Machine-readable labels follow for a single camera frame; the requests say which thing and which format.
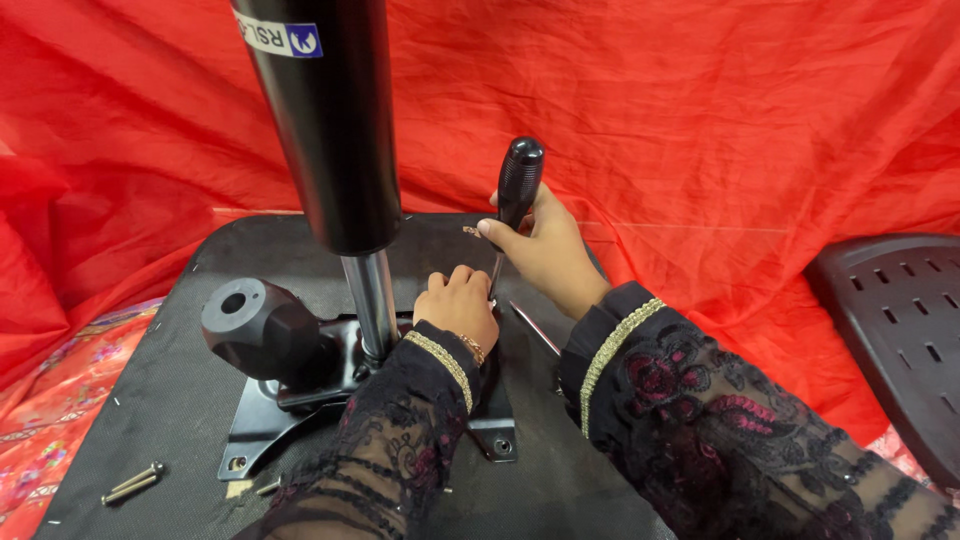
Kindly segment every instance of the person's left hand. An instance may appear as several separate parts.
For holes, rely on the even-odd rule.
[[[434,272],[414,304],[414,324],[422,319],[440,330],[463,334],[486,356],[500,335],[487,302],[489,292],[490,276],[485,272],[463,264],[453,269],[449,279]]]

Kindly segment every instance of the black lace sleeve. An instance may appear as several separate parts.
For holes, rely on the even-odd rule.
[[[299,465],[236,538],[416,536],[479,385],[470,349],[421,321],[350,398],[336,445]]]
[[[637,283],[574,328],[574,420],[681,539],[945,539],[958,511]]]

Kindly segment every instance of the label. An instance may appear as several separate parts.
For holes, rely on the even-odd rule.
[[[316,24],[288,24],[247,17],[233,10],[240,35],[250,47],[265,53],[295,58],[319,58],[324,55]]]

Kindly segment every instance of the gold bracelet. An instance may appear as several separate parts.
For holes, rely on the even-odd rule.
[[[457,337],[459,337],[460,340],[464,342],[464,345],[468,346],[473,351],[473,361],[477,363],[477,367],[482,366],[483,360],[484,360],[483,349],[481,349],[480,346],[477,345],[477,342],[473,341],[472,339],[470,339],[469,337],[467,337],[465,334],[462,334],[462,333]]]

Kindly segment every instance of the screw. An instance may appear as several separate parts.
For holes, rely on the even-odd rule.
[[[110,490],[110,493],[113,493],[115,491],[120,491],[121,489],[130,485],[133,485],[145,478],[152,477],[152,476],[160,476],[163,473],[163,470],[164,470],[163,463],[160,463],[159,461],[154,461],[153,463],[150,464],[149,469],[121,483],[120,485],[114,487],[113,489]]]
[[[256,490],[256,494],[259,495],[260,497],[263,497],[264,495],[269,495],[269,494],[275,492],[275,491],[280,487],[280,483],[281,483],[282,481],[283,481],[283,479],[276,479],[276,481],[275,481],[274,483],[269,484],[269,485],[265,485],[265,486],[261,487],[260,489]]]
[[[147,477],[139,482],[132,483],[127,487],[111,492],[109,495],[104,495],[100,498],[100,502],[103,503],[104,506],[108,506],[111,503],[120,501],[121,499],[126,498],[128,495],[131,495],[154,482],[156,482],[156,476]]]

